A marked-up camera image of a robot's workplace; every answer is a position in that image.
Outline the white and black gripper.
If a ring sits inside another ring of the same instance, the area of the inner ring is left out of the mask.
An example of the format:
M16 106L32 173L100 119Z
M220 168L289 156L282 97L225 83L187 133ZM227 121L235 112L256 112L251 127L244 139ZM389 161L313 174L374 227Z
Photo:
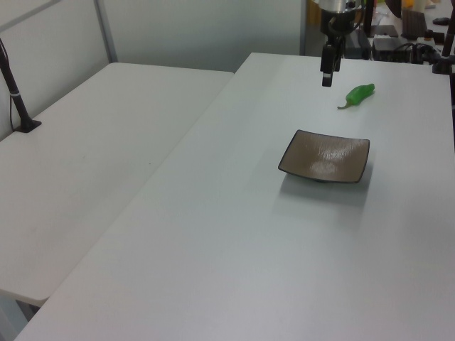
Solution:
M334 47L328 43L323 46L320 71L323 74L322 86L330 87L333 72L338 72L346 46L346 37L353 30L356 1L320 0L320 29L326 36L336 36Z

